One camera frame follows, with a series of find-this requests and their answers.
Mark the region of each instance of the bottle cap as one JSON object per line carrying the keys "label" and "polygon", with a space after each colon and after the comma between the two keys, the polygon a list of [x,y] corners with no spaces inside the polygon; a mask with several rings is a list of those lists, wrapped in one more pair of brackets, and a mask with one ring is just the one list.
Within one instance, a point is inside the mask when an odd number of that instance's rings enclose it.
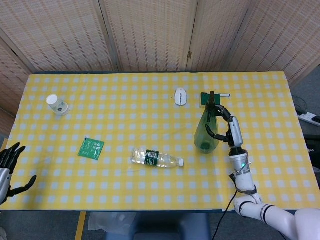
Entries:
{"label": "bottle cap", "polygon": [[183,158],[179,159],[179,167],[183,167],[185,163],[185,160]]}

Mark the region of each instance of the white mouse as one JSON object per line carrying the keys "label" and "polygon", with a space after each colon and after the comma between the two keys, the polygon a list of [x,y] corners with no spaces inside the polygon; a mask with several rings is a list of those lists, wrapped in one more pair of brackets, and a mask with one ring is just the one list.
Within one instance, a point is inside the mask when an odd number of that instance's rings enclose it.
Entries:
{"label": "white mouse", "polygon": [[175,104],[183,106],[187,103],[187,93],[182,87],[179,87],[175,90],[174,94]]}

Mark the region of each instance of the white cup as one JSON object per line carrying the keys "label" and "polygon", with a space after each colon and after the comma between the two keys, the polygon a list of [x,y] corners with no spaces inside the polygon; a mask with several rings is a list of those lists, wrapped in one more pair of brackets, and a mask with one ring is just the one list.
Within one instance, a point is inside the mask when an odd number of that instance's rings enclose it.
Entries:
{"label": "white cup", "polygon": [[46,98],[46,103],[57,115],[66,115],[69,112],[68,104],[55,94],[49,95]]}

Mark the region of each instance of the bottle label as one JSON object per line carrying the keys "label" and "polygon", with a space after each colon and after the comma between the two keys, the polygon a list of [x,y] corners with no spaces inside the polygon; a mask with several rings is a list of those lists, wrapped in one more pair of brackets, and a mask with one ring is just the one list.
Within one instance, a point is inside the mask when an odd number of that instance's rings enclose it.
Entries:
{"label": "bottle label", "polygon": [[158,151],[147,150],[145,152],[144,164],[151,165],[151,166],[157,166],[158,157],[159,157]]}

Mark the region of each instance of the floor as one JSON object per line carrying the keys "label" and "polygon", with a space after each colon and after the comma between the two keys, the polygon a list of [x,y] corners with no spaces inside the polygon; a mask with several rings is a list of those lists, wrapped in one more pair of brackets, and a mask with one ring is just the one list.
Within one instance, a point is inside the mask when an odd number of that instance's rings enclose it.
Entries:
{"label": "floor", "polygon": [[[320,115],[320,66],[301,83],[291,89],[307,104],[308,112]],[[320,135],[320,127],[300,122],[304,134]],[[75,211],[3,211],[0,226],[5,228],[8,240],[75,239],[79,212]],[[104,231],[88,231],[87,212],[82,240],[102,240]],[[210,227],[213,234],[222,213],[210,214]],[[223,219],[216,240],[283,240],[283,237],[268,225],[249,218],[242,218],[234,212],[227,213]]]}

